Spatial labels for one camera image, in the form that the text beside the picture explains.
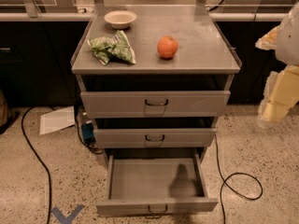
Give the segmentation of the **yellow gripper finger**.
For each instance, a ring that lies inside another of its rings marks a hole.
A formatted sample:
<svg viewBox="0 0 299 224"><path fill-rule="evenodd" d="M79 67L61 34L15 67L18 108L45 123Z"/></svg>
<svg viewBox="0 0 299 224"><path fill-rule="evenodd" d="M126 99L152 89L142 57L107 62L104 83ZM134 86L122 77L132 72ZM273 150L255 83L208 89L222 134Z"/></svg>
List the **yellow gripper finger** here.
<svg viewBox="0 0 299 224"><path fill-rule="evenodd" d="M266 80L258 109L257 124L269 129L281 122L299 102L299 67L287 65L281 72L271 72Z"/></svg>
<svg viewBox="0 0 299 224"><path fill-rule="evenodd" d="M255 47L263 50L275 49L277 47L278 27L273 28L267 34L258 39Z"/></svg>

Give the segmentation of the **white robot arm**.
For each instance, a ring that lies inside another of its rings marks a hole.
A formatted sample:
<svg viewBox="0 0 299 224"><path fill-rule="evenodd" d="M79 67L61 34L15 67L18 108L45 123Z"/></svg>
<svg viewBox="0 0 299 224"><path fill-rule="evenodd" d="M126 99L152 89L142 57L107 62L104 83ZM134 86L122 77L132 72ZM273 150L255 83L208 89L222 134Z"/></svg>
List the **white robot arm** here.
<svg viewBox="0 0 299 224"><path fill-rule="evenodd" d="M269 129L281 122L299 102L299 3L279 26L259 38L255 47L273 49L276 58L286 64L281 72L270 73L258 109L258 125Z"/></svg>

